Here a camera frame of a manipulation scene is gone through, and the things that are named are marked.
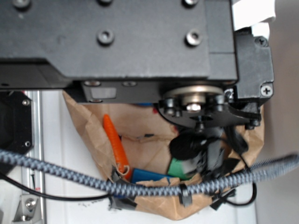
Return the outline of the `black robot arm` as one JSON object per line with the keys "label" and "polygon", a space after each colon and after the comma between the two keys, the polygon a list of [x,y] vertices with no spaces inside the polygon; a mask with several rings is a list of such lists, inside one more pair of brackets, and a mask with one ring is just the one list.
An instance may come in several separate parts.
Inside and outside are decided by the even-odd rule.
{"label": "black robot arm", "polygon": [[153,103],[179,128],[176,158],[198,156],[218,177],[235,161],[200,149],[212,131],[261,124],[271,96],[271,49],[235,28],[232,0],[3,0],[0,3],[0,146],[33,144],[22,91],[66,91],[79,103]]}

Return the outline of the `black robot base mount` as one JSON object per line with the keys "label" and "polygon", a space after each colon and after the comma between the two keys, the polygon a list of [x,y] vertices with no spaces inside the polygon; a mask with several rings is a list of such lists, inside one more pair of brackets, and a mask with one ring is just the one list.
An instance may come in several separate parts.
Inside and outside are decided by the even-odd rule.
{"label": "black robot base mount", "polygon": [[0,93],[0,148],[25,155],[33,145],[32,101],[21,91]]}

